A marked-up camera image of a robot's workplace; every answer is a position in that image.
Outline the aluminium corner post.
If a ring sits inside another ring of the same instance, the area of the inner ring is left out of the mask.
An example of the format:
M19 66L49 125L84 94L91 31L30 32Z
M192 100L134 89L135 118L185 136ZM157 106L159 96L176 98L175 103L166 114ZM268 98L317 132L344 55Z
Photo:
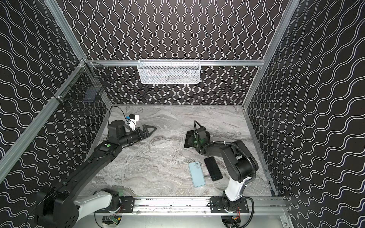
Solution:
M86 60L86 54L83 51L80 43L78 42L74 32L72 31L71 26L69 25L65 15L63 14L62 9L58 5L57 1L55 0L44 0L45 5L47 6L48 10L52 14L56 24L59 26L61 31L63 32L66 41L69 43L70 47L72 48L74 54L79 60Z
M280 19L280 22L275 30L275 33L271 39L271 42L268 46L268 49L264 55L263 65L261 67L259 67L259 69L252 81L250 89L246 95L246 98L243 102L243 109L248 108L256 90L258 89L260 81L262 80L264 73L267 70L267 68L275 54L276 48L278 47L278 45L284 35L284 32L288 28L290 20L291 20L293 14L295 13L299 3L300 3L299 0L291 0L288 2L286 9L284 10L282 17Z

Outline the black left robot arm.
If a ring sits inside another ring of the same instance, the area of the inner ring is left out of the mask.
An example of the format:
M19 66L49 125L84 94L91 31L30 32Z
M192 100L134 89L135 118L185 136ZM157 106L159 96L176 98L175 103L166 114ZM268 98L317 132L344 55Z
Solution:
M51 188L44 188L36 195L34 221L44 228L72 228L88 213L85 204L75 200L87 183L110 164L124 148L150 137L157 128L143 125L132 130L123 120L108 125L108 135L92 155L70 176Z

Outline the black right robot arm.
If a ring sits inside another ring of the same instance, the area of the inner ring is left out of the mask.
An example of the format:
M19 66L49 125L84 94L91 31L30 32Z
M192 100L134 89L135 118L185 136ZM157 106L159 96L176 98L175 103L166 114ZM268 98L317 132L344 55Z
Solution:
M230 176L224 193L231 202L242 198L247 184L256 179L258 163L241 140L210 142L206 136L201 138L198 134L193 134L187 137L187 145L193 147L201 155L223 158Z

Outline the aluminium corner post left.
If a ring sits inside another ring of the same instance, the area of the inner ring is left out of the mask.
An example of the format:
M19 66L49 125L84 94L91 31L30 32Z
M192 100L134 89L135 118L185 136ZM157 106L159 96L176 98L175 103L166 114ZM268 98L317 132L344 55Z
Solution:
M63 14L62 9L58 5L57 1L55 0L44 0L45 5L47 6L48 10L52 14L56 24L59 26L61 31L63 32L66 41L69 43L70 47L72 48L74 54L79 60L86 60L86 54L83 51L80 43L78 42L74 32L72 31L71 26L69 25L65 15Z

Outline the aluminium corner post right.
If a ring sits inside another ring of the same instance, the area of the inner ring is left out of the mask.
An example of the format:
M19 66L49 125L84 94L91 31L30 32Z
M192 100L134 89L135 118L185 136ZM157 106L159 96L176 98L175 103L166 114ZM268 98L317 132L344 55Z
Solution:
M267 70L267 68L275 54L276 48L278 47L278 45L284 35L284 32L288 28L290 20L291 20L293 14L295 13L299 3L300 3L299 0L291 0L288 2L286 9L284 10L282 17L280 19L280 22L275 30L275 33L271 39L271 42L268 46L268 49L264 55L263 65L261 67L259 67L259 69L252 81L250 89L246 95L246 98L243 102L243 109L248 108L256 90L258 89L260 81L262 80L264 73Z

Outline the black smartphone right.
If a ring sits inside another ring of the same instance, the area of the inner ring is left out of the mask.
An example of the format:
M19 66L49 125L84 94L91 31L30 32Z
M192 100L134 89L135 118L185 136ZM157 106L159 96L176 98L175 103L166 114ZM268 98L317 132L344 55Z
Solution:
M212 181L218 181L223 178L223 175L214 157L205 158L204 163Z

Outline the aluminium back crossbar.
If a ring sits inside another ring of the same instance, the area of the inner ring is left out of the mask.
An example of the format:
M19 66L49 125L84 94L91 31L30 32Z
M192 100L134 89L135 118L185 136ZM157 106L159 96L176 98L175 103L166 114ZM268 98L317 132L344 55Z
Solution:
M87 63L106 67L137 67L141 66L263 66L264 60L199 60L199 59L140 59L140 60L88 60Z

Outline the aluminium left side rail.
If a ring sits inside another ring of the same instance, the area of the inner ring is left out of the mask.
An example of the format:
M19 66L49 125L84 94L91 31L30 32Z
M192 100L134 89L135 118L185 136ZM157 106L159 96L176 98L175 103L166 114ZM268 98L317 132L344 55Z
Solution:
M11 169L14 167L19 158L26 151L30 143L37 136L39 131L48 121L50 116L54 113L57 107L60 105L59 99L66 93L66 91L72 86L74 81L78 79L79 73L84 69L86 62L81 60L68 78L61 84L59 89L54 93L50 100L45 104L42 110L37 114L30 125L15 141L12 147L1 158L1 181L5 179Z

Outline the light blue phone case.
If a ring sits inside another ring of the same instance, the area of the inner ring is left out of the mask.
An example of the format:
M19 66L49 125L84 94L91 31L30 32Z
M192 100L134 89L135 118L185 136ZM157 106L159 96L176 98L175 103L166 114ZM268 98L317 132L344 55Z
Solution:
M201 187L205 185L205 178L201 168L201 164L198 161L194 161L188 164L190 176L194 187Z
M194 134L194 130L188 131L186 133L186 138L185 138L185 142L184 142L184 148L190 148L192 147L193 143L192 143L192 136Z

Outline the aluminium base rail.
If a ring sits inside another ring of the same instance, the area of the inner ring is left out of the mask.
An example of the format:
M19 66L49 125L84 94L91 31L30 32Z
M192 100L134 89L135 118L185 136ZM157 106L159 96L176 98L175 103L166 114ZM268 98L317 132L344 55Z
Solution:
M282 197L255 197L253 203L243 201L237 212L224 209L221 197L120 197L117 209L108 211L112 197L99 192L74 200L79 219L88 215L118 216L246 216L285 215L287 203Z

